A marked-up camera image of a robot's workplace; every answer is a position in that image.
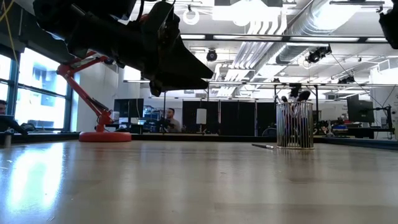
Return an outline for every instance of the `lamp base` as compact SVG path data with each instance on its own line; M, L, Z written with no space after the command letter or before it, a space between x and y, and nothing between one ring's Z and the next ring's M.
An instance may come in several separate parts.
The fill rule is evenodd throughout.
M80 142L129 142L130 133L97 133L82 132L79 135Z

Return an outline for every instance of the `person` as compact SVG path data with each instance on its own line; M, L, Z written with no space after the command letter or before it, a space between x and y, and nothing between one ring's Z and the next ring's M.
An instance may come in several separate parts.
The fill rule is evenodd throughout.
M170 124L167 126L167 131L170 133L180 133L181 125L179 121L174 119L175 110L173 108L169 108L167 110L167 120L170 121Z
M5 100L0 100L0 114L5 115L7 108L7 102Z

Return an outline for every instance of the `table surface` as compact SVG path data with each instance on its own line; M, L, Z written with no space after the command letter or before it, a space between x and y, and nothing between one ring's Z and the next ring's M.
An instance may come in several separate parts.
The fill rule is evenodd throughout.
M202 133L143 133L143 135L170 135L170 136L219 136L218 134L202 134Z
M398 153L316 144L0 149L0 223L395 223Z

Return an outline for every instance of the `monitor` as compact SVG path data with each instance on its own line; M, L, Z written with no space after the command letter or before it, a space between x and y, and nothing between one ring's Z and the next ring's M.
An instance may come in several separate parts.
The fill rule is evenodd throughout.
M348 119L351 122L374 122L373 102L348 98L347 108Z
M113 110L118 111L121 118L142 118L144 99L115 99Z

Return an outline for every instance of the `window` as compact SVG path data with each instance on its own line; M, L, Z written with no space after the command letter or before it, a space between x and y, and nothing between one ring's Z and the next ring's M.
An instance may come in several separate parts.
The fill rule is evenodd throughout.
M59 65L59 63L31 49L25 49L25 52L21 54L18 82L60 95L66 95L67 81L57 75Z
M0 78L10 79L11 59L0 55Z
M63 128L65 99L18 89L15 119L19 124L32 123L36 128Z
M7 100L8 86L0 83L0 100Z

